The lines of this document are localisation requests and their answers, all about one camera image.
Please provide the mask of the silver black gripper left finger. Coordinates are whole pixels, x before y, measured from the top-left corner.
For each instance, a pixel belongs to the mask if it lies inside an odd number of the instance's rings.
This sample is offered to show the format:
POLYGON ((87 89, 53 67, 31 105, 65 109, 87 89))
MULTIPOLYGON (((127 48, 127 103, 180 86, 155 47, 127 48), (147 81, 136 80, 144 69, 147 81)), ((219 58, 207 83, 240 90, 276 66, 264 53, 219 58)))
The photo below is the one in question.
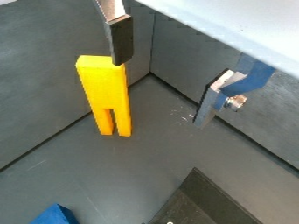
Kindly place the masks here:
POLYGON ((127 14, 123 0, 92 0, 101 16, 112 63, 120 66, 133 56, 133 18, 127 14))

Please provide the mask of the blue silver gripper right finger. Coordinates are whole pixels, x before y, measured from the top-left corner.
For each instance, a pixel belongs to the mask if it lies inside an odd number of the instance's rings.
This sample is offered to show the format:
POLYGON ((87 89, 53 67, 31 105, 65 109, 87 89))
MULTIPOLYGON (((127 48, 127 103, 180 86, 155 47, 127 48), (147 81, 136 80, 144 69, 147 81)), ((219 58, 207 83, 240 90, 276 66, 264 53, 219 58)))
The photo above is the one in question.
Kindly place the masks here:
POLYGON ((268 64, 242 53, 236 68, 226 69, 207 84, 194 124, 203 128, 223 109, 238 111, 247 102, 244 93, 260 89, 275 70, 268 64))

